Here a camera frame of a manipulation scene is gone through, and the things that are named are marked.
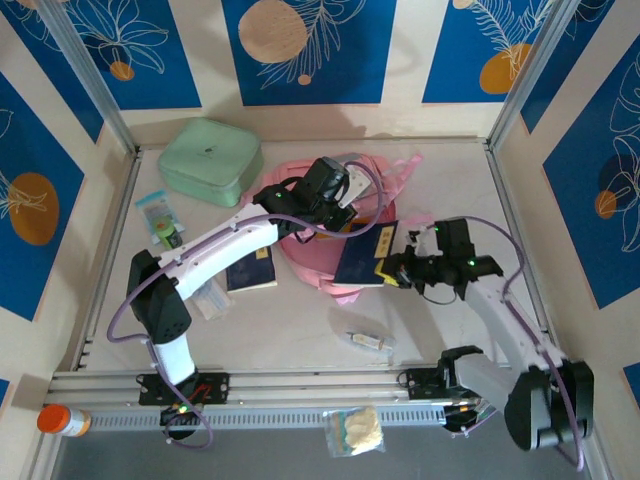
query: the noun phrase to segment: pink strap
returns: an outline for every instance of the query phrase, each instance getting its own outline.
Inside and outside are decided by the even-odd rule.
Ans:
[[[416,225],[433,225],[435,222],[435,218],[431,213],[418,213],[416,215],[411,215],[409,218],[403,218],[400,220],[400,223],[407,226],[416,226]]]
[[[400,166],[402,164],[405,165],[404,169],[397,174],[398,179],[402,182],[406,182],[407,179],[411,176],[411,174],[413,174],[413,172],[415,171],[415,169],[418,167],[418,165],[423,159],[424,157],[422,155],[416,154],[413,157],[411,157],[409,160],[396,161],[393,164],[394,167]]]

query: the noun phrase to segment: plastic packet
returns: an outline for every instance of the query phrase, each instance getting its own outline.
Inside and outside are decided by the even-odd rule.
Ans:
[[[160,243],[160,237],[156,233],[154,227],[154,220],[160,217],[169,217],[173,226],[178,233],[184,232],[184,226],[178,222],[178,217],[169,205],[169,195],[166,190],[158,190],[157,192],[150,193],[144,198],[141,198],[136,202],[136,208],[142,215],[151,241],[154,245]]]
[[[332,457],[353,457],[378,450],[384,452],[384,437],[374,407],[332,410],[323,413],[327,446]]]
[[[206,281],[191,295],[190,300],[207,321],[222,317],[233,304],[233,300],[229,298],[215,278]]]

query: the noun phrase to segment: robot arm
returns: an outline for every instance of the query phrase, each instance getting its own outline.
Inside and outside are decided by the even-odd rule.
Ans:
[[[593,373],[584,362],[571,362],[540,332],[520,305],[505,298],[502,269],[488,256],[476,256],[466,220],[436,222],[442,255],[420,257],[409,245],[380,266],[380,274],[400,288],[445,283],[482,319],[510,368],[501,368],[473,346],[443,352],[435,378],[439,389],[475,393],[504,414],[509,433],[523,450],[557,445],[573,438],[555,374],[566,386],[582,437],[593,429]]]
[[[170,277],[161,275],[131,304],[173,385],[180,386],[196,373],[186,337],[191,317],[184,301],[206,281],[244,256],[304,230],[294,222],[265,217],[268,214],[289,215],[323,225],[330,231],[340,231],[356,215],[349,203],[371,183],[358,169],[344,167],[327,157],[316,160],[304,177],[294,181],[264,188],[255,195],[253,203],[189,244],[165,252],[159,258],[152,257],[147,250],[133,257],[128,294],[154,272],[171,262],[177,264]],[[181,258],[184,252],[194,248],[196,253],[184,260]]]

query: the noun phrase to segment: orange bottle cap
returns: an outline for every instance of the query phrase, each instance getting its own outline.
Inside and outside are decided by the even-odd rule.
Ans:
[[[38,415],[38,430],[43,433],[58,433],[71,420],[71,412],[63,405],[48,405]]]

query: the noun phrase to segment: orange circle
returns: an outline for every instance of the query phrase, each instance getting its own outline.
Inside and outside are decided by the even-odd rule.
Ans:
[[[616,213],[616,195],[609,190],[600,192],[596,197],[596,213],[608,220]]]
[[[135,72],[133,71],[133,68],[131,68],[131,65],[121,62],[120,60],[113,62],[109,66],[109,71],[111,72],[111,75],[123,82],[128,82],[135,76]]]
[[[531,45],[519,43],[500,52],[484,64],[480,72],[480,87],[486,93],[499,95],[511,90],[516,74],[520,72]]]
[[[16,234],[31,245],[49,243],[60,216],[58,194],[49,179],[39,173],[23,173],[11,183],[9,199],[14,204],[9,215]]]
[[[71,420],[71,412],[64,405],[47,405],[38,415],[38,430],[43,433],[58,433]]]
[[[300,85],[302,85],[303,87],[307,86],[307,85],[309,85],[311,83],[311,77],[309,75],[306,75],[306,74],[305,75],[300,75],[298,77],[298,83]]]

